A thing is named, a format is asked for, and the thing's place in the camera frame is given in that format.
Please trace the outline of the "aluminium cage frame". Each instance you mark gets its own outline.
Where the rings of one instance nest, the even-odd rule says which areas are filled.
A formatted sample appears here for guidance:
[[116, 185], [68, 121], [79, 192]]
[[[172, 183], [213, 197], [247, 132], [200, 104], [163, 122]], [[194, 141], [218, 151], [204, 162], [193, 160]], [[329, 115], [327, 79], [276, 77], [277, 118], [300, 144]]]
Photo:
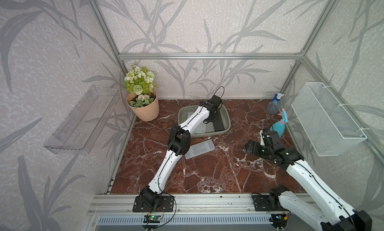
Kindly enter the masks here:
[[[120, 62], [155, 72], [160, 115], [136, 121], [112, 187], [137, 194], [153, 178], [178, 111], [219, 95], [231, 128], [216, 149], [182, 159], [170, 193], [267, 192], [301, 186], [245, 144], [278, 119], [267, 103], [281, 92], [283, 140], [296, 146], [340, 196], [384, 192], [384, 0], [96, 0]], [[305, 83], [324, 83], [367, 139], [339, 156], [317, 154], [292, 103]]]

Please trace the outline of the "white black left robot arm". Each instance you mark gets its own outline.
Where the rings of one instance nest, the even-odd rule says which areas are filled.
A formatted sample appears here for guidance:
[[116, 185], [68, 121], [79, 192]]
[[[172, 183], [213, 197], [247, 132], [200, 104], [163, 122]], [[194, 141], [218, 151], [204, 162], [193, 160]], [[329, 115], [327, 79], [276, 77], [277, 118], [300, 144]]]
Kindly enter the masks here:
[[189, 151], [191, 133], [202, 123], [216, 122], [221, 103], [222, 99], [214, 95], [208, 101], [200, 102], [196, 111], [186, 121], [172, 126], [166, 156], [154, 178], [140, 192], [140, 198], [152, 210], [159, 206], [166, 182], [175, 165]]

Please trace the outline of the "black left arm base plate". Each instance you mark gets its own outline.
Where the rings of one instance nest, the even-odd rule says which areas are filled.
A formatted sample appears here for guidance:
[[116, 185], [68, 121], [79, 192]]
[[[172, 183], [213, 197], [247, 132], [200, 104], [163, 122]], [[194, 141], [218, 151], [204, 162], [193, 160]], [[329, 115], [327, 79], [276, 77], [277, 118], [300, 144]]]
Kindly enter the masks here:
[[161, 196], [155, 198], [153, 204], [147, 204], [143, 196], [137, 196], [134, 201], [132, 211], [134, 213], [143, 212], [172, 212], [174, 210], [174, 200], [171, 196]]

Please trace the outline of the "green left circuit board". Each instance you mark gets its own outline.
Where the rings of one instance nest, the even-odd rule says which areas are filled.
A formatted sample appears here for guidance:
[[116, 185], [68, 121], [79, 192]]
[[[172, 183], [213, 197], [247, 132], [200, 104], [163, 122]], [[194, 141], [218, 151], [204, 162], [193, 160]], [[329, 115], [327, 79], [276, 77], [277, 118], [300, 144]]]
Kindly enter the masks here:
[[144, 216], [144, 223], [145, 224], [159, 224], [162, 220], [162, 216], [157, 215], [145, 215]]

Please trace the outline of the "artificial white green flowers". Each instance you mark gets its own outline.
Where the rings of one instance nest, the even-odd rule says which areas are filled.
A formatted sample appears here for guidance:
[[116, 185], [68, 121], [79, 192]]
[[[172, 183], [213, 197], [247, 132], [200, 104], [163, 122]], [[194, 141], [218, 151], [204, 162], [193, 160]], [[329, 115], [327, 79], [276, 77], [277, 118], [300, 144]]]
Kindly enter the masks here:
[[131, 63], [132, 70], [128, 72], [124, 78], [127, 91], [134, 95], [129, 105], [135, 109], [144, 108], [152, 104], [157, 95], [153, 93], [156, 75], [149, 71], [146, 67], [139, 67], [135, 63]]

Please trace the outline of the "terracotta flower pot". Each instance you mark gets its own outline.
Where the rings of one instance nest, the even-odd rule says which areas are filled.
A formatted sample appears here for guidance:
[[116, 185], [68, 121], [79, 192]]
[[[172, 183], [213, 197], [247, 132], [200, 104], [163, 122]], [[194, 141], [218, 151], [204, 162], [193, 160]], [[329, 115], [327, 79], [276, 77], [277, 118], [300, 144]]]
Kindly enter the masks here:
[[160, 112], [157, 92], [155, 90], [152, 91], [151, 97], [154, 97], [154, 101], [143, 108], [134, 108], [130, 105], [130, 102], [136, 99], [136, 96], [137, 95], [135, 93], [128, 94], [127, 104], [129, 105], [131, 110], [137, 115], [137, 117], [144, 122], [149, 122], [156, 119]]

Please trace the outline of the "black pencil case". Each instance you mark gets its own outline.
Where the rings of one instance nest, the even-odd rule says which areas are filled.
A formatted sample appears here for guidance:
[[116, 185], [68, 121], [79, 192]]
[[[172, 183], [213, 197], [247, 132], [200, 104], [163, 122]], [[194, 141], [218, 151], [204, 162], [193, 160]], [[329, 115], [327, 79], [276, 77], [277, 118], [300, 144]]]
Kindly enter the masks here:
[[225, 130], [223, 120], [220, 123], [214, 123], [213, 122], [213, 126], [214, 126], [215, 132], [219, 132], [219, 131], [224, 131]]

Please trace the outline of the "translucent white pencil case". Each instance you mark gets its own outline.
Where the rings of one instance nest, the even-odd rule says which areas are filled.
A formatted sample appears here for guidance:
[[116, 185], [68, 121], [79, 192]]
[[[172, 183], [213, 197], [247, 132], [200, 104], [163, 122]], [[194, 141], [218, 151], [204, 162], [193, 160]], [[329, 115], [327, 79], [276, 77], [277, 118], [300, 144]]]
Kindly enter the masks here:
[[[192, 116], [192, 114], [193, 114], [192, 112], [188, 112], [187, 113], [187, 119], [190, 118]], [[199, 126], [196, 127], [192, 136], [196, 137], [197, 135], [205, 134], [206, 133], [206, 127], [207, 127], [207, 124], [201, 123]]]
[[185, 154], [185, 158], [192, 159], [194, 157], [203, 155], [205, 153], [215, 150], [215, 145], [212, 140], [206, 140], [204, 142], [192, 145], [189, 151]]

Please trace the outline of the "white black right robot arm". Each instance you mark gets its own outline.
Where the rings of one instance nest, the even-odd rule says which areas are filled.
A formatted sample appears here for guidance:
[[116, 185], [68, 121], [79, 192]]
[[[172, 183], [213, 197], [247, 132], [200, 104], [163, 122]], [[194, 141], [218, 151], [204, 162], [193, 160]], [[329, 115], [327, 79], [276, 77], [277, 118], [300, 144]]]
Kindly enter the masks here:
[[278, 132], [264, 129], [261, 141], [248, 141], [247, 154], [285, 170], [310, 195], [317, 208], [281, 185], [268, 195], [252, 194], [256, 211], [289, 211], [317, 231], [370, 231], [372, 218], [340, 198], [310, 167], [295, 148], [285, 148]]

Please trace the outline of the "clear acrylic wall shelf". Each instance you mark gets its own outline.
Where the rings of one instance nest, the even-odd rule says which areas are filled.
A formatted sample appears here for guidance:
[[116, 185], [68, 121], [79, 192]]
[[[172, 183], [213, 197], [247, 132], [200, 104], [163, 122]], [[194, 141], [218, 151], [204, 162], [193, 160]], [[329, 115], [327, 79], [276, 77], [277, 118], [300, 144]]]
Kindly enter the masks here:
[[115, 89], [91, 86], [44, 148], [57, 155], [88, 155], [120, 98]]

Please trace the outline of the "aluminium front rail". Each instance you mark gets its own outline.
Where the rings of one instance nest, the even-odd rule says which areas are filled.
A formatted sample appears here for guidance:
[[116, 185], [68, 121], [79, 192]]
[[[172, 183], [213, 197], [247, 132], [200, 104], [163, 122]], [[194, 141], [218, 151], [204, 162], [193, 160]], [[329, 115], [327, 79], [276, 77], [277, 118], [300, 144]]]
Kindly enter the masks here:
[[[256, 214], [250, 193], [174, 194], [177, 206], [168, 215], [189, 214]], [[88, 216], [146, 215], [134, 213], [135, 194], [96, 195]]]

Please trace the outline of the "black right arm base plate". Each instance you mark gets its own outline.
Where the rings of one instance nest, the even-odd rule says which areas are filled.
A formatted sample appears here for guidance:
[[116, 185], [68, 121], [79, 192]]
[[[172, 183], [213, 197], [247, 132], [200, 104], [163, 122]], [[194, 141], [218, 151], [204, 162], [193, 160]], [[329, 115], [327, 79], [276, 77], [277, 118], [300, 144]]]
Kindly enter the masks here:
[[279, 200], [274, 195], [262, 195], [259, 193], [252, 193], [251, 198], [254, 203], [255, 211], [282, 211]]

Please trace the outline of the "clear blue-capped spray bottle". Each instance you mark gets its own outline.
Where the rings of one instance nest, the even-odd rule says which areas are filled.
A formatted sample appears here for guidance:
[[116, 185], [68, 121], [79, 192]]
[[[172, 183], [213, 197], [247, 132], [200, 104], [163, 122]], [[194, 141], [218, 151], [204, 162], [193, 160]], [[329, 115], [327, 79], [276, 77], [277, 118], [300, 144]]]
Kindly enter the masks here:
[[275, 94], [274, 98], [267, 105], [267, 112], [271, 115], [280, 113], [281, 110], [281, 99], [284, 96], [282, 93]]

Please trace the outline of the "teal pink-trigger spray bottle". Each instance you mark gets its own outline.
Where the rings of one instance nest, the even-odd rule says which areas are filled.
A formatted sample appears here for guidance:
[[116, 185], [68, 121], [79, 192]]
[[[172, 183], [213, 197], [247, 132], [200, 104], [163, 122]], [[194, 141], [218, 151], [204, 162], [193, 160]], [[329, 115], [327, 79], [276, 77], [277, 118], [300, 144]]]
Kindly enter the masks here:
[[282, 109], [282, 111], [278, 115], [281, 116], [282, 119], [274, 123], [270, 128], [270, 131], [276, 131], [279, 134], [279, 137], [281, 138], [285, 132], [286, 123], [288, 123], [288, 116], [285, 109]]

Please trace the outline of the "grey-green plastic storage box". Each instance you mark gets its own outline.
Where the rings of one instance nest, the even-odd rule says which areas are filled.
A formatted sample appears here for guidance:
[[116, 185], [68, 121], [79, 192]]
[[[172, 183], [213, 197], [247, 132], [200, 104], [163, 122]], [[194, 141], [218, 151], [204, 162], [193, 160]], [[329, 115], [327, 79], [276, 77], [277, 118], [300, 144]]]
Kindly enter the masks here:
[[[185, 122], [187, 120], [187, 113], [188, 112], [194, 113], [198, 109], [198, 107], [199, 107], [198, 105], [193, 105], [193, 106], [187, 106], [187, 107], [181, 108], [178, 113], [178, 124], [180, 125], [181, 123]], [[221, 113], [222, 120], [225, 127], [224, 131], [215, 132], [213, 123], [208, 123], [205, 134], [197, 135], [196, 137], [193, 137], [192, 136], [193, 133], [192, 133], [191, 137], [192, 138], [210, 137], [210, 136], [217, 136], [217, 135], [222, 135], [226, 133], [231, 128], [230, 116], [224, 106], [220, 109], [220, 113]]]

